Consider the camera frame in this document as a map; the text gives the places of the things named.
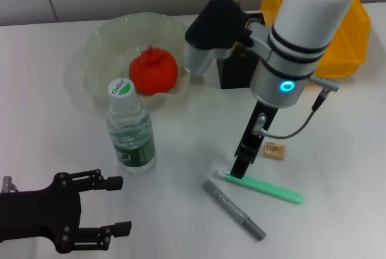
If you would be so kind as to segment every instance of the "red fruit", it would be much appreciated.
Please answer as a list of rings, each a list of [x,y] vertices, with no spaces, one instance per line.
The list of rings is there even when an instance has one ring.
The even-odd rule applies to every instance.
[[[166,50],[149,47],[135,58],[128,69],[137,92],[153,95],[172,88],[177,81],[176,60]]]

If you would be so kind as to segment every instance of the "green toothbrush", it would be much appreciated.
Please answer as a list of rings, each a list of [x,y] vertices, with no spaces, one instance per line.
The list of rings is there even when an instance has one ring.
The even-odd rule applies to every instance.
[[[226,181],[233,182],[234,184],[241,185],[242,187],[251,188],[252,190],[259,191],[270,196],[277,197],[287,202],[301,204],[304,202],[302,194],[295,191],[287,190],[278,185],[270,184],[269,182],[258,181],[249,176],[244,176],[242,179],[231,176],[229,171],[218,170],[217,176]]]

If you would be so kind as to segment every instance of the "eraser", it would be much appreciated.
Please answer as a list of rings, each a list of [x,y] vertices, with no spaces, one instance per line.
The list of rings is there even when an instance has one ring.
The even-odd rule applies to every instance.
[[[273,158],[281,161],[285,156],[285,145],[266,142],[264,144],[264,156],[266,158]]]

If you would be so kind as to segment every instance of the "yellow crate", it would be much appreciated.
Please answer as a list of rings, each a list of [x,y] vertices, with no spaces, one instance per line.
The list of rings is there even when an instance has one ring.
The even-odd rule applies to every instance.
[[[272,26],[282,0],[262,0],[265,24]],[[365,61],[370,18],[359,0],[354,0],[315,70],[315,75],[339,78],[353,74]]]

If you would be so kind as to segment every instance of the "water bottle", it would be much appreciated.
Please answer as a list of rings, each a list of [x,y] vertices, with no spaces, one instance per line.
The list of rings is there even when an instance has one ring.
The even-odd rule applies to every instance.
[[[112,81],[108,91],[107,127],[119,164],[129,173],[147,171],[156,163],[149,111],[127,78]]]

